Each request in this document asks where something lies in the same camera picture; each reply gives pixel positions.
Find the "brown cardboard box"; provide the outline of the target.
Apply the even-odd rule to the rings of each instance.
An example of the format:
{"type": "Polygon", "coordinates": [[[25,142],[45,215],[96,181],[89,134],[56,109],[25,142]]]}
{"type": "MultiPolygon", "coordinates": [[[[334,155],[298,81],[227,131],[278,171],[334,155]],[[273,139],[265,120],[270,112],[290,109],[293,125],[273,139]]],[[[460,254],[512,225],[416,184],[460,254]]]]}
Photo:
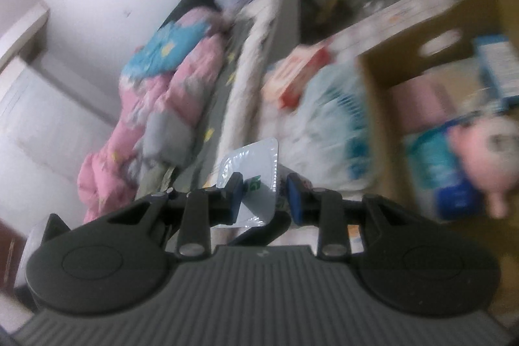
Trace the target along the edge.
{"type": "Polygon", "coordinates": [[[518,103],[472,116],[476,44],[518,45],[518,0],[462,0],[359,59],[377,192],[360,274],[396,308],[518,309],[518,103]]]}

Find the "pink box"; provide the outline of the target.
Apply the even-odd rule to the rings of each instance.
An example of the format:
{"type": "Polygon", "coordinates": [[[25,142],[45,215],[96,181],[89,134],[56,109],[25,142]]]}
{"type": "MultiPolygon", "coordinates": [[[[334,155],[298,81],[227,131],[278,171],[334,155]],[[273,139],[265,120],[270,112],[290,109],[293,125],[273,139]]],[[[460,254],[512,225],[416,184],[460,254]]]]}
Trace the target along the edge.
{"type": "Polygon", "coordinates": [[[442,125],[456,112],[446,89],[432,77],[420,76],[402,82],[390,89],[390,97],[404,135],[442,125]]]}

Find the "pink red wipes pack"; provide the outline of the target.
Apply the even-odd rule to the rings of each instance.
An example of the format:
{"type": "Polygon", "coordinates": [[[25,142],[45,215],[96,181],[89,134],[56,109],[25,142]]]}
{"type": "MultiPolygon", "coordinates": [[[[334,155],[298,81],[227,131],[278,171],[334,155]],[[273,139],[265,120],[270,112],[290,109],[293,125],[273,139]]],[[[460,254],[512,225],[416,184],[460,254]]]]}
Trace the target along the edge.
{"type": "Polygon", "coordinates": [[[295,47],[268,77],[261,90],[262,97],[279,109],[295,109],[307,83],[330,61],[325,44],[295,47]]]}

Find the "blue white paper box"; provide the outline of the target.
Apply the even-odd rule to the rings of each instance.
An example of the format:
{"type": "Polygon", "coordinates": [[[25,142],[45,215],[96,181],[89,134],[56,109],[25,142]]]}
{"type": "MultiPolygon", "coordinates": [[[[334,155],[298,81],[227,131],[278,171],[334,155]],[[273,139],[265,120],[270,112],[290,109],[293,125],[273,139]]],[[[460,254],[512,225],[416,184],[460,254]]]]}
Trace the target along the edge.
{"type": "Polygon", "coordinates": [[[479,36],[473,40],[483,81],[501,108],[518,106],[518,51],[503,34],[479,36]]]}

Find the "white translucent plastic bag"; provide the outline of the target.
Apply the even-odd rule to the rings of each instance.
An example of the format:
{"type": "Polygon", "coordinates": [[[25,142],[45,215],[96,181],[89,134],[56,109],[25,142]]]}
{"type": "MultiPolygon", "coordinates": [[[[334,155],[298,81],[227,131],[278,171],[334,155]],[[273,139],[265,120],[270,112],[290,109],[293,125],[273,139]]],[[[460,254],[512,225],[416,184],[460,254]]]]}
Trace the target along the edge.
{"type": "Polygon", "coordinates": [[[366,93],[354,62],[326,65],[310,79],[281,153],[282,164],[313,185],[362,191],[372,184],[366,93]]]}

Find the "pink white plush toy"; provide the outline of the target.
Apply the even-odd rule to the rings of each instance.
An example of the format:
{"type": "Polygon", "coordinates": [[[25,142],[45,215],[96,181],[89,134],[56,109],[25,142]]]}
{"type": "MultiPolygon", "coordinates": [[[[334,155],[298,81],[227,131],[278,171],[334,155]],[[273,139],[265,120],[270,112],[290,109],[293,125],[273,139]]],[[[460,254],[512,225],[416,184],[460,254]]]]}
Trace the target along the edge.
{"type": "Polygon", "coordinates": [[[484,117],[448,130],[451,150],[472,185],[487,199],[494,219],[508,216],[508,193],[518,186],[518,123],[505,116],[484,117]]]}

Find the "white plastic pouch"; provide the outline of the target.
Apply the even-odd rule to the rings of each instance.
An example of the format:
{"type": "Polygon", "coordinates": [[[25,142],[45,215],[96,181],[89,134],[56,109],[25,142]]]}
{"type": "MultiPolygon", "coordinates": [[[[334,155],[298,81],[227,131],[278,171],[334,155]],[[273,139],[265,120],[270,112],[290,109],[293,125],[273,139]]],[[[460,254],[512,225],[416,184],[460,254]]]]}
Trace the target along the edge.
{"type": "Polygon", "coordinates": [[[280,187],[278,155],[278,140],[270,137],[231,151],[215,165],[208,180],[210,186],[224,187],[234,172],[244,179],[236,221],[217,227],[263,227],[271,221],[280,187]]]}

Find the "pink blue patterned quilt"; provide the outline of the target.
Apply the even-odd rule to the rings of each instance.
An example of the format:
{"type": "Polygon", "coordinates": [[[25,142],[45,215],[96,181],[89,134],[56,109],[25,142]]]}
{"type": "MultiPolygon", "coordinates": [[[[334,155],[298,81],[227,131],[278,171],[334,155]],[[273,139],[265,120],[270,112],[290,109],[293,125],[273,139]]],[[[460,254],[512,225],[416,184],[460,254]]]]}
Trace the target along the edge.
{"type": "Polygon", "coordinates": [[[89,223],[126,206],[157,165],[187,163],[194,131],[223,63],[229,25],[209,7],[161,27],[121,71],[121,113],[99,151],[78,174],[89,223]]]}

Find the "blue wet wipes pack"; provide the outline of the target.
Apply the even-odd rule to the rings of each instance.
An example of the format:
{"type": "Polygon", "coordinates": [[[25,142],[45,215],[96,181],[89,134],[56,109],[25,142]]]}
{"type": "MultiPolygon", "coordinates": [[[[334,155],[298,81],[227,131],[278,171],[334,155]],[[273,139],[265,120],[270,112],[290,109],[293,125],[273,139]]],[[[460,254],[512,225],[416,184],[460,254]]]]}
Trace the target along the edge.
{"type": "Polygon", "coordinates": [[[455,121],[403,139],[404,157],[410,172],[418,209],[437,222],[450,222],[483,211],[483,196],[470,182],[451,151],[449,130],[455,121]]]}

